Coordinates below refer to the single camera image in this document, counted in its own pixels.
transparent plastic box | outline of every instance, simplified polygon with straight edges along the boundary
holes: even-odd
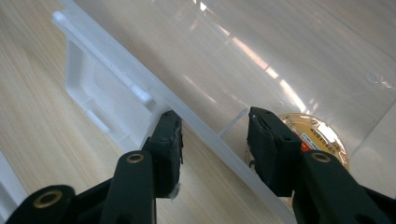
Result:
[[[66,89],[123,150],[140,149],[173,109],[290,223],[246,165],[247,112],[305,113],[335,129],[360,184],[395,196],[396,31],[383,6],[356,6],[363,26],[330,3],[61,2]]]
[[[0,171],[0,223],[6,223],[27,193],[1,151]]]

wooden table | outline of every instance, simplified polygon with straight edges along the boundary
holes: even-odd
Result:
[[[114,2],[128,4],[128,1],[114,0]],[[228,41],[233,41],[236,48],[245,52],[239,54],[241,55],[240,61],[233,58],[233,66],[237,69],[238,64],[241,65],[239,68],[252,67],[253,64],[258,65],[254,68],[257,74],[262,71],[261,69],[265,70],[268,75],[266,78],[268,80],[276,79],[276,85],[280,86],[268,85],[268,87],[280,90],[286,96],[287,94],[290,96],[288,82],[291,84],[295,82],[302,84],[302,82],[296,79],[290,80],[290,78],[288,82],[285,81],[286,79],[280,79],[280,77],[283,78],[284,73],[306,74],[308,77],[312,75],[310,73],[315,72],[323,72],[323,77],[330,77],[331,71],[336,71],[337,76],[341,76],[339,73],[342,72],[358,71],[363,73],[363,79],[352,77],[350,80],[352,85],[367,88],[362,92],[357,92],[356,95],[349,92],[350,90],[347,88],[349,84],[343,86],[345,84],[342,82],[343,79],[329,79],[332,84],[338,83],[343,86],[337,91],[331,92],[334,99],[337,99],[340,94],[341,96],[350,94],[349,99],[360,97],[358,97],[361,100],[359,103],[363,103],[363,105],[352,106],[349,108],[349,112],[370,108],[370,104],[378,105],[372,106],[372,111],[364,111],[361,115],[357,113],[356,117],[353,117],[357,121],[352,123],[352,126],[357,127],[355,133],[344,133],[344,129],[341,128],[343,124],[338,127],[338,131],[346,136],[349,146],[359,148],[358,152],[361,152],[356,153],[356,165],[351,164],[352,173],[357,175],[366,186],[382,190],[390,195],[394,194],[395,186],[384,186],[376,179],[380,179],[381,174],[385,174],[386,178],[392,178],[389,173],[383,171],[386,171],[386,168],[393,169],[394,165],[389,161],[396,159],[395,153],[386,150],[385,152],[379,151],[381,148],[396,144],[392,137],[396,134],[395,125],[393,125],[395,123],[393,115],[396,114],[396,107],[393,104],[396,98],[396,44],[394,42],[396,38],[396,6],[388,0],[379,1],[381,3],[378,4],[369,0],[363,1],[363,3],[338,1],[336,4],[329,3],[329,1],[314,2],[316,3],[301,0],[298,3],[295,1],[270,3],[268,8],[273,10],[266,12],[268,13],[266,15],[268,18],[279,18],[279,20],[269,21],[259,33],[265,36],[265,40],[270,43],[266,50],[278,53],[277,56],[266,55],[268,60],[263,61],[262,55],[254,54],[252,49],[244,44],[244,38],[248,37],[241,35],[237,36],[239,38],[234,38],[231,36]],[[142,6],[135,13],[139,13],[139,10],[151,10],[150,7],[143,6],[144,4],[142,2]],[[230,5],[237,6],[237,3],[230,3]],[[148,28],[148,33],[145,33],[144,29],[138,29],[140,27],[138,22],[125,20],[131,11],[127,7],[123,10],[122,6],[124,5],[107,4],[108,11],[112,11],[113,15],[117,14],[115,12],[119,12],[119,16],[114,18],[114,21],[120,26],[134,26],[136,31],[143,31],[137,34],[139,38],[152,38],[150,39],[152,41],[141,45],[140,42],[134,42],[133,38],[132,40],[128,39],[125,36],[136,34],[132,29],[121,29],[125,33],[118,34],[119,41],[126,48],[135,51],[139,60],[144,61],[154,74],[158,74],[166,85],[175,91],[182,100],[187,101],[188,105],[199,115],[205,117],[207,122],[213,121],[215,127],[218,128],[217,131],[231,118],[230,116],[220,118],[219,114],[226,113],[225,111],[227,113],[240,111],[240,108],[244,106],[255,104],[270,106],[269,109],[273,109],[277,113],[285,113],[291,112],[292,106],[285,103],[285,100],[290,100],[294,101],[294,110],[301,109],[300,112],[308,112],[308,107],[312,107],[311,113],[325,114],[320,109],[326,107],[319,105],[319,110],[316,112],[318,105],[315,105],[314,98],[312,98],[313,103],[310,102],[308,96],[304,96],[304,92],[300,95],[302,97],[300,101],[305,103],[305,108],[302,108],[304,104],[293,96],[283,98],[283,103],[266,95],[250,100],[251,95],[262,94],[261,83],[253,75],[246,76],[247,80],[243,81],[246,86],[236,90],[239,92],[237,95],[211,89],[206,86],[210,86],[211,80],[215,85],[218,81],[224,80],[230,83],[234,82],[236,88],[245,84],[238,84],[239,80],[242,80],[238,79],[240,77],[231,77],[230,79],[213,77],[214,79],[212,79],[209,74],[217,67],[210,65],[210,59],[208,62],[204,62],[204,65],[207,66],[200,68],[202,70],[195,71],[197,74],[207,72],[208,76],[206,77],[188,79],[177,76],[178,72],[180,74],[183,72],[183,69],[190,69],[188,57],[185,61],[181,60],[180,67],[173,67],[174,70],[169,71],[169,74],[164,73],[163,67],[154,64],[168,60],[166,54],[174,55],[177,52],[159,46],[161,52],[153,53],[152,49],[156,47],[155,41],[159,41],[155,33],[160,32],[160,30],[156,30],[159,25],[155,22],[145,24],[155,28]],[[64,35],[50,21],[52,12],[62,8],[55,0],[5,0],[0,2],[0,150],[28,194],[48,185],[56,184],[73,186],[77,193],[82,192],[110,178],[117,159],[122,154],[112,140],[102,134],[87,119],[80,107],[74,103],[64,89]],[[183,8],[186,9],[185,13],[192,10],[190,7]],[[249,21],[249,14],[240,12],[241,8],[254,12],[252,6],[241,5],[229,9],[240,13],[238,15],[241,20]],[[280,13],[282,12],[280,9],[286,9],[289,14]],[[304,29],[291,30],[292,25],[281,26],[285,23],[283,21],[285,18],[292,24],[293,16],[299,22],[311,20],[312,27],[306,25],[302,26]],[[206,24],[204,19],[197,20],[198,25],[210,28],[210,24]],[[337,33],[329,32],[327,28],[335,30]],[[199,37],[192,36],[191,38],[198,40]],[[328,52],[328,54],[322,55],[321,52]],[[155,58],[157,61],[150,60],[153,55],[158,55]],[[194,85],[204,86],[204,90],[200,90]],[[320,88],[326,89],[326,84],[318,87],[318,91]],[[202,95],[200,92],[206,92],[207,95]],[[217,98],[210,98],[208,95],[215,95]],[[366,96],[373,100],[368,103],[369,105],[364,104]],[[235,99],[238,101],[237,107],[232,104],[227,105]],[[315,100],[321,102],[320,100],[323,99],[319,97]],[[215,107],[212,104],[213,101],[222,103],[222,107]],[[367,118],[366,115],[371,115],[371,112],[375,114],[373,116],[375,119],[370,120],[374,125],[368,123],[367,120],[362,125],[358,123],[362,117]],[[374,127],[372,131],[367,136],[362,136],[366,133],[361,129],[367,130],[372,126]],[[232,136],[225,137],[229,142],[233,141]],[[356,138],[364,139],[365,137],[368,140],[355,141]],[[281,222],[187,127],[184,128],[184,143],[184,164],[181,167],[180,178],[181,191],[173,201],[158,200],[158,223]],[[374,159],[374,162],[366,163],[366,160],[371,158]],[[381,164],[381,162],[387,162],[389,166],[377,169],[375,165]]]

gold lid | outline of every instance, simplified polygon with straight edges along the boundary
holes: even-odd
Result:
[[[330,125],[312,115],[299,113],[280,115],[279,118],[301,138],[302,151],[315,149],[332,153],[349,170],[346,149]]]

